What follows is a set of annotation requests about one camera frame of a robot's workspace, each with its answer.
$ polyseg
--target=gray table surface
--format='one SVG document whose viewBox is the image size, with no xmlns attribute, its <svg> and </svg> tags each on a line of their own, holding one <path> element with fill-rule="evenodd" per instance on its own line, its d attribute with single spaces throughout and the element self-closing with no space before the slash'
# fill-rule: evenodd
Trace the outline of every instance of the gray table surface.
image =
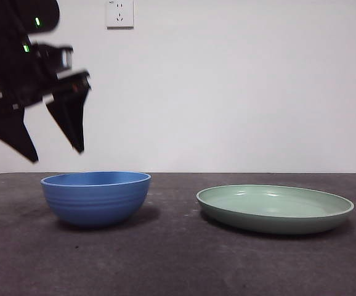
<svg viewBox="0 0 356 296">
<path fill-rule="evenodd" d="M 356 295 L 356 175 L 154 173 L 125 223 L 81 230 L 49 210 L 39 180 L 0 175 L 0 296 Z M 195 194 L 225 184 L 306 187 L 355 203 L 339 228 L 258 234 L 204 216 Z"/>
</svg>

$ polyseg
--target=robotic arm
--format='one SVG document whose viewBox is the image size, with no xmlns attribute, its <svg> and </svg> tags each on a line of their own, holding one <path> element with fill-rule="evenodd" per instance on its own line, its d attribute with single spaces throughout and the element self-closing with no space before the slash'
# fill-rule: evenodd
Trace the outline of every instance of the robotic arm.
<svg viewBox="0 0 356 296">
<path fill-rule="evenodd" d="M 52 31 L 59 22 L 56 0 L 0 0 L 0 140 L 32 162 L 36 149 L 23 124 L 25 108 L 52 94 L 47 104 L 71 145 L 84 150 L 83 107 L 90 89 L 87 71 L 71 69 L 72 47 L 31 43 L 28 35 Z"/>
</svg>

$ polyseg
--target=green plate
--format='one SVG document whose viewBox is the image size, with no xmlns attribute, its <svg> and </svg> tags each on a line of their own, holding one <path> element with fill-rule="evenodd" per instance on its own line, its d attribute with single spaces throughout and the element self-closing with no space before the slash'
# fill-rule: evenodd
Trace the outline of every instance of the green plate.
<svg viewBox="0 0 356 296">
<path fill-rule="evenodd" d="M 234 227 L 275 234 L 308 234 L 343 223 L 354 205 L 330 193 L 270 185 L 229 185 L 197 193 L 203 211 Z"/>
</svg>

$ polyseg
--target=electrical outlet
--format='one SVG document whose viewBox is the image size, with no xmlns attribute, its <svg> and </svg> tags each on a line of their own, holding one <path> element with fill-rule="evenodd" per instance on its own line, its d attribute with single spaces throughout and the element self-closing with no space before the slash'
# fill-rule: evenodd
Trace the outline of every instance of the electrical outlet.
<svg viewBox="0 0 356 296">
<path fill-rule="evenodd" d="M 134 28 L 134 0 L 108 0 L 107 28 Z"/>
</svg>

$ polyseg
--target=bowl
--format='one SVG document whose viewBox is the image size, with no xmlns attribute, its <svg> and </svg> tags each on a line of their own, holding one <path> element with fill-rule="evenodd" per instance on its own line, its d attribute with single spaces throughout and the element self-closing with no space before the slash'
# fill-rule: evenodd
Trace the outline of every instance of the bowl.
<svg viewBox="0 0 356 296">
<path fill-rule="evenodd" d="M 322 191 L 271 185 L 229 185 L 197 193 L 208 216 L 234 227 L 273 234 L 333 229 L 348 218 L 351 201 Z"/>
<path fill-rule="evenodd" d="M 63 221 L 87 228 L 122 222 L 143 204 L 151 176 L 130 171 L 95 171 L 41 180 L 51 210 Z"/>
</svg>

